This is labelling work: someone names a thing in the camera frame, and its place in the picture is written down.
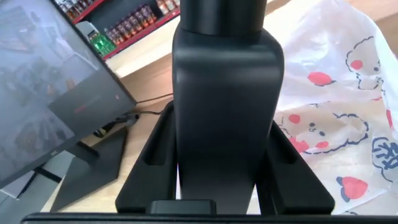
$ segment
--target stand base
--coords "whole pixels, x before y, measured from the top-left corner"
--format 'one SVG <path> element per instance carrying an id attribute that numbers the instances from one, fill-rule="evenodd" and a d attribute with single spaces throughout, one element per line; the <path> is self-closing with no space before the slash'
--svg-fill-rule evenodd
<path id="1" fill-rule="evenodd" d="M 91 164 L 75 157 L 51 208 L 56 212 L 116 180 L 119 176 L 127 128 L 124 127 L 93 146 L 99 157 Z"/>

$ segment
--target shelf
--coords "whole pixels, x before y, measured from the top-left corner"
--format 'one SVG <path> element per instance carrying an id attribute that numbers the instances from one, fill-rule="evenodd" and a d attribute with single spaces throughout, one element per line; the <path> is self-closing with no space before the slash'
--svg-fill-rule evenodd
<path id="1" fill-rule="evenodd" d="M 177 17 L 179 15 L 180 15 L 180 9 L 175 9 L 175 10 L 169 12 L 167 15 L 165 15 L 164 17 L 161 17 L 158 21 L 156 21 L 151 26 L 146 27 L 143 31 L 141 31 L 140 33 L 138 33 L 134 37 L 131 37 L 127 41 L 125 41 L 125 42 L 121 43 L 120 45 L 118 45 L 112 52 L 110 52 L 109 54 L 105 55 L 103 57 L 103 59 L 106 60 L 106 59 L 109 59 L 109 58 L 115 56 L 120 51 L 128 48 L 130 45 L 132 45 L 132 44 L 136 43 L 137 41 L 141 40 L 146 35 L 150 34 L 153 31 L 155 31 L 156 29 L 158 29 L 159 27 L 164 25 L 166 22 L 174 19 L 175 17 Z"/>
<path id="2" fill-rule="evenodd" d="M 89 13 L 91 13 L 96 7 L 98 7 L 102 2 L 106 0 L 96 0 L 91 5 L 89 5 L 76 19 L 73 20 L 73 24 L 77 24 L 84 17 L 86 17 Z"/>

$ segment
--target plastic bag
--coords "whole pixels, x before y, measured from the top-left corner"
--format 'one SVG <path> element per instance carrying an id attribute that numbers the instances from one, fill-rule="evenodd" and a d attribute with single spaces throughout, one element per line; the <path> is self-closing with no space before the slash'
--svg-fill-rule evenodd
<path id="1" fill-rule="evenodd" d="M 340 0 L 293 0 L 264 27 L 285 55 L 274 119 L 334 197 L 333 214 L 395 215 L 373 209 L 398 202 L 378 199 L 398 182 L 398 61 L 381 31 Z"/>

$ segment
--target monitor stand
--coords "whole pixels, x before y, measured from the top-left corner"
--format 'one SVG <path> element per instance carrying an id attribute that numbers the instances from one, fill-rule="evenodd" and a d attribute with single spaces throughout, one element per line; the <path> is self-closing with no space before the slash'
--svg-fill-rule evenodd
<path id="1" fill-rule="evenodd" d="M 63 178 L 50 211 L 59 211 L 116 180 L 126 137 L 127 127 L 123 127 L 92 148 L 82 142 L 70 148 L 68 152 L 76 157 Z"/>

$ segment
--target monitor screen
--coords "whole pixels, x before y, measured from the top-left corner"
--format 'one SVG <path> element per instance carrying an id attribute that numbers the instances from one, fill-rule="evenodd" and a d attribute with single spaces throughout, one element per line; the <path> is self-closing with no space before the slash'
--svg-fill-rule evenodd
<path id="1" fill-rule="evenodd" d="M 0 188 L 135 101 L 50 0 L 0 0 Z"/>

